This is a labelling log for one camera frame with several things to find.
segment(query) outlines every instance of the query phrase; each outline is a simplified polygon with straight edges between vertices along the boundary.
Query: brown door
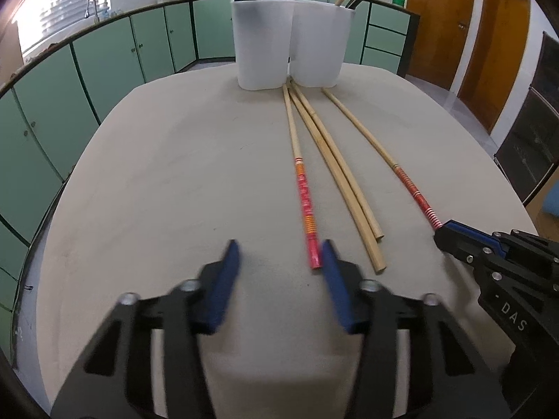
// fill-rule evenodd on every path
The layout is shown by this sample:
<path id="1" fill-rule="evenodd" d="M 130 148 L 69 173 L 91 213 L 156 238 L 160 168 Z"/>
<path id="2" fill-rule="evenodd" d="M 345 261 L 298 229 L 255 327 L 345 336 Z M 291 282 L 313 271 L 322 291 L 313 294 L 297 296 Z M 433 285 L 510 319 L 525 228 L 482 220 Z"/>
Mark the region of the brown door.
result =
<path id="1" fill-rule="evenodd" d="M 529 0 L 484 0 L 476 44 L 458 97 L 488 132 L 518 75 L 529 19 Z"/>
<path id="2" fill-rule="evenodd" d="M 408 74 L 450 89 L 456 74 L 473 0 L 408 0 L 407 9 L 419 14 L 419 29 Z"/>

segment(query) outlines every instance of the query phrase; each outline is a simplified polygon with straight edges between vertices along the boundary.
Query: blue gripper pad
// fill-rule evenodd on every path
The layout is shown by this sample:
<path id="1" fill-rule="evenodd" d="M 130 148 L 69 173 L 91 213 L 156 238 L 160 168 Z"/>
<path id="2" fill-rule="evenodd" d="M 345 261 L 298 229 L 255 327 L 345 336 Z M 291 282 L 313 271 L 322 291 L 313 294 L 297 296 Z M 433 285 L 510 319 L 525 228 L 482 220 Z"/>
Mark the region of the blue gripper pad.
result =
<path id="1" fill-rule="evenodd" d="M 198 280 L 203 296 L 194 305 L 191 317 L 197 332 L 211 335 L 222 324 L 239 266 L 239 245 L 236 240 L 230 240 L 223 258 L 202 268 Z"/>
<path id="2" fill-rule="evenodd" d="M 368 323 L 368 306 L 361 300 L 359 284 L 363 276 L 359 267 L 340 260 L 331 240 L 322 243 L 322 274 L 328 284 L 337 321 L 348 334 L 364 332 Z"/>

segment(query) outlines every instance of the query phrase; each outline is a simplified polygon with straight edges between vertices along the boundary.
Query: faucet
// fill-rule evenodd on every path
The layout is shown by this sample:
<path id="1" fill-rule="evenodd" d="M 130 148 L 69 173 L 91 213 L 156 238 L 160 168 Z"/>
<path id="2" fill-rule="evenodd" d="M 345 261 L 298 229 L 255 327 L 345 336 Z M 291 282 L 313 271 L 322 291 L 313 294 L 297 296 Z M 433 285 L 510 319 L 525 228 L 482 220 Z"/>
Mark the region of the faucet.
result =
<path id="1" fill-rule="evenodd" d="M 95 10 L 95 17 L 93 18 L 93 23 L 99 23 L 99 15 L 97 14 L 97 0 L 93 0 L 93 9 Z M 86 14 L 83 17 L 84 19 L 87 19 L 89 17 L 89 0 L 87 0 L 87 8 L 86 8 Z"/>

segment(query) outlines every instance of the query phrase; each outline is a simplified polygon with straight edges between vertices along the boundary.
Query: screw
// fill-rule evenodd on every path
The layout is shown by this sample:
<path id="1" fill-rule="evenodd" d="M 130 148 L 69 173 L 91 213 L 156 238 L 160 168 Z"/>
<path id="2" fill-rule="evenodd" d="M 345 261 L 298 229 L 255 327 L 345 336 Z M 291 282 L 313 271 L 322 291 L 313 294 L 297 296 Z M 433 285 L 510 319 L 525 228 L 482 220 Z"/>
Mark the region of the screw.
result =
<path id="1" fill-rule="evenodd" d="M 427 293 L 426 295 L 423 296 L 423 303 L 426 306 L 438 306 L 441 301 L 439 300 L 439 297 L 434 294 L 434 293 Z"/>
<path id="2" fill-rule="evenodd" d="M 140 295 L 138 293 L 124 293 L 118 298 L 123 306 L 131 306 L 140 300 Z"/>
<path id="3" fill-rule="evenodd" d="M 184 292 L 195 292 L 200 288 L 200 282 L 196 279 L 185 280 L 180 288 Z"/>
<path id="4" fill-rule="evenodd" d="M 375 293 L 382 289 L 382 285 L 376 280 L 362 280 L 359 283 L 359 288 L 364 292 Z"/>

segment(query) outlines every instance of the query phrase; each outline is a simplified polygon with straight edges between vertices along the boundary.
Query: beige tablecloth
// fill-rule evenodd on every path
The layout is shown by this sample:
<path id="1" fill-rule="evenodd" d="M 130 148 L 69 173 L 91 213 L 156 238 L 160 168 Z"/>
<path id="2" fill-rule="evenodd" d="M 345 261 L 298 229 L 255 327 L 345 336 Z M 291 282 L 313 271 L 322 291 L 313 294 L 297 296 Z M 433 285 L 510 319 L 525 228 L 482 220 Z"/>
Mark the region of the beige tablecloth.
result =
<path id="1" fill-rule="evenodd" d="M 441 221 L 535 232 L 491 158 L 414 85 L 344 65 L 333 92 Z M 470 269 L 439 252 L 427 219 L 351 122 L 318 89 L 305 93 L 386 234 L 380 247 L 388 268 L 377 279 L 400 295 L 438 293 L 491 367 L 507 362 L 512 345 L 477 305 Z M 346 205 L 295 114 L 319 236 L 373 277 Z M 38 287 L 38 352 L 50 399 L 121 293 L 166 293 L 218 260 L 230 238 L 240 243 L 241 272 L 220 332 L 201 338 L 218 417 L 342 417 L 360 338 L 343 334 L 323 278 L 307 267 L 282 91 L 242 90 L 235 65 L 136 88 L 79 160 L 54 214 Z M 157 398 L 160 404 L 160 392 Z"/>

